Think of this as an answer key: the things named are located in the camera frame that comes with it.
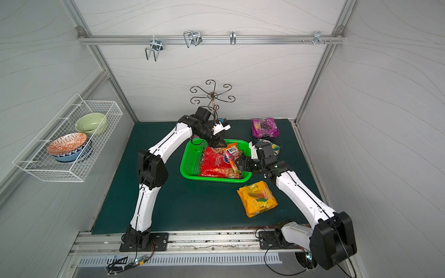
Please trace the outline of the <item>orange snack packet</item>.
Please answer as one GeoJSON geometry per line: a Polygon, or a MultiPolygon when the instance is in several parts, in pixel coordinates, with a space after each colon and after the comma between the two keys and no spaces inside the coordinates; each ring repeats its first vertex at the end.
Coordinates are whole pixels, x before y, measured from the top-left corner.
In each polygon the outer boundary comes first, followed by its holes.
{"type": "Polygon", "coordinates": [[[239,148],[237,147],[237,143],[233,142],[233,143],[228,144],[224,150],[224,154],[225,154],[226,158],[228,159],[228,162],[231,165],[233,171],[238,173],[239,169],[236,166],[235,161],[239,158],[240,152],[239,152],[239,148]]]}

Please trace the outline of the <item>red candy bag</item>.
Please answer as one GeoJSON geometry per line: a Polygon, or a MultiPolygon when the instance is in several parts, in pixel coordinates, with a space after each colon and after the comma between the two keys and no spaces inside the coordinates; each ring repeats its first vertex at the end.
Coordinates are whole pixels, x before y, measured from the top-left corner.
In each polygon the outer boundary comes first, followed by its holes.
{"type": "Polygon", "coordinates": [[[207,147],[200,163],[200,176],[239,179],[242,171],[234,172],[224,154],[225,148],[207,147]]]}

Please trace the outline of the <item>green tea snack packet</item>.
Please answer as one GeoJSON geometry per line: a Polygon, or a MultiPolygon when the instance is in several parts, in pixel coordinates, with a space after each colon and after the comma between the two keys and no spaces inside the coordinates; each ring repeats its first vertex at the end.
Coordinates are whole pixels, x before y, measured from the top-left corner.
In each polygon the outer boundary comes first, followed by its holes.
{"type": "Polygon", "coordinates": [[[276,155],[279,155],[281,146],[279,144],[276,144],[275,139],[258,139],[258,143],[266,142],[269,143],[276,155]]]}

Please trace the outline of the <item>yellow mango candy bag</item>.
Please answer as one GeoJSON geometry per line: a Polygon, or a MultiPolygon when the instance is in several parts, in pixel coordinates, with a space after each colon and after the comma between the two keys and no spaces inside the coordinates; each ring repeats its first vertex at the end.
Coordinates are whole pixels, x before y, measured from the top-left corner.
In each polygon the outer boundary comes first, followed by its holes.
{"type": "Polygon", "coordinates": [[[249,218],[267,212],[278,205],[277,200],[264,181],[243,186],[237,190],[237,193],[249,218]]]}

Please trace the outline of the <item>green plastic basket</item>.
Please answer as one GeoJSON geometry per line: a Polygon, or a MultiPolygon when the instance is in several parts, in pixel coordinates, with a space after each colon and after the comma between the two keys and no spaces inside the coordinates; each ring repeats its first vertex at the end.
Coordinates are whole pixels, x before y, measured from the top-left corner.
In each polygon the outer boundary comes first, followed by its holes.
{"type": "Polygon", "coordinates": [[[236,184],[246,183],[250,180],[252,173],[246,171],[242,173],[239,179],[200,176],[200,163],[206,148],[207,142],[203,139],[194,138],[187,143],[180,165],[180,172],[184,178],[194,181],[236,184]]]}

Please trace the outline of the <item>purple snack bag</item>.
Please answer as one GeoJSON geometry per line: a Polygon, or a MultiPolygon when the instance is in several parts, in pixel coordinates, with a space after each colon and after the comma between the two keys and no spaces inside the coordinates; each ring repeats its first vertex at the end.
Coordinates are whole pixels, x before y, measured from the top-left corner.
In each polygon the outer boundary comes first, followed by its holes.
{"type": "Polygon", "coordinates": [[[279,129],[273,118],[253,119],[252,134],[257,139],[276,138],[279,136],[279,129]]]}

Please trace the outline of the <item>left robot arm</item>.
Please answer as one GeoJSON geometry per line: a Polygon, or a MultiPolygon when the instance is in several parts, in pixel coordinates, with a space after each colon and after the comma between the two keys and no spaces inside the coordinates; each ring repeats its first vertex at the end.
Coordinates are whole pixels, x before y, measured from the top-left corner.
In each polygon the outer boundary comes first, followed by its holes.
{"type": "Polygon", "coordinates": [[[133,218],[122,240],[125,244],[131,244],[134,249],[149,248],[156,198],[161,186],[168,179],[166,163],[183,142],[197,136],[212,148],[227,146],[220,133],[230,129],[228,121],[219,119],[208,124],[209,118],[210,111],[199,107],[196,113],[182,116],[160,142],[148,150],[138,152],[139,195],[133,218]]]}

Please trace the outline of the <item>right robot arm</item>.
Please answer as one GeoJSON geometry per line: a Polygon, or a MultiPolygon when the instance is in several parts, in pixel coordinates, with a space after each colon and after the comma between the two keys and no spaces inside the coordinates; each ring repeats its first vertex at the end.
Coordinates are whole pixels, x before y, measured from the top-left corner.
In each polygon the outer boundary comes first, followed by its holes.
{"type": "Polygon", "coordinates": [[[239,170],[270,179],[297,206],[308,226],[287,222],[279,235],[288,244],[303,248],[325,270],[350,260],[357,253],[353,222],[346,212],[337,213],[320,200],[268,142],[249,144],[250,155],[235,159],[239,170]]]}

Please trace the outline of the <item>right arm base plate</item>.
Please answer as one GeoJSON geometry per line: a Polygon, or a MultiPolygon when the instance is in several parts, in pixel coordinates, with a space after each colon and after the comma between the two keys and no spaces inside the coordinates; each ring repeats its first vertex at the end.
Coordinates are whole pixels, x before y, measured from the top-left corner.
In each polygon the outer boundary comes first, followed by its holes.
{"type": "Polygon", "coordinates": [[[304,251],[302,247],[287,242],[277,229],[273,231],[266,231],[265,229],[256,230],[255,237],[259,241],[261,250],[267,250],[272,247],[275,249],[304,251]]]}

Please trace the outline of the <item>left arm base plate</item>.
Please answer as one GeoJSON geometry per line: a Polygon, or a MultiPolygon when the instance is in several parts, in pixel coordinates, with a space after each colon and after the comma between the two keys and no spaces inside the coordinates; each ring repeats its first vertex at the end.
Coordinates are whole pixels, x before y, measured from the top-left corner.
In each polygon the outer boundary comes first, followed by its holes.
{"type": "Polygon", "coordinates": [[[120,252],[144,252],[144,251],[166,251],[168,246],[168,233],[128,233],[121,238],[120,252]]]}

